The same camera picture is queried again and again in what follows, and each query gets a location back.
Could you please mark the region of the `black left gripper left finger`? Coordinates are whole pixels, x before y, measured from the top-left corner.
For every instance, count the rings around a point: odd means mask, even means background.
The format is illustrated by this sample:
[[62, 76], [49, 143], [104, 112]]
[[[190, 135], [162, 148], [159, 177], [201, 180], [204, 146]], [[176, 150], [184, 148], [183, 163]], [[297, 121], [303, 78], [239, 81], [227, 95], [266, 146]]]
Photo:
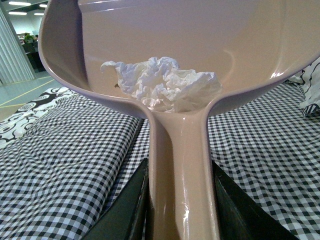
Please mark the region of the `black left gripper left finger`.
[[148, 159], [144, 158], [112, 206], [84, 240], [141, 240], [149, 195]]

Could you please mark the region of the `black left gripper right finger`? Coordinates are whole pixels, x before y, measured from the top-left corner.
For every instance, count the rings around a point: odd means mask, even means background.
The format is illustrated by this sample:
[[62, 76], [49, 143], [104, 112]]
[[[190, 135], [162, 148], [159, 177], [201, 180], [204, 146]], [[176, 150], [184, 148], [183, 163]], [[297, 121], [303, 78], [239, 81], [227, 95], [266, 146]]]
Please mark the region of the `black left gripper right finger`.
[[212, 167], [223, 240], [297, 239], [255, 203], [217, 164]]

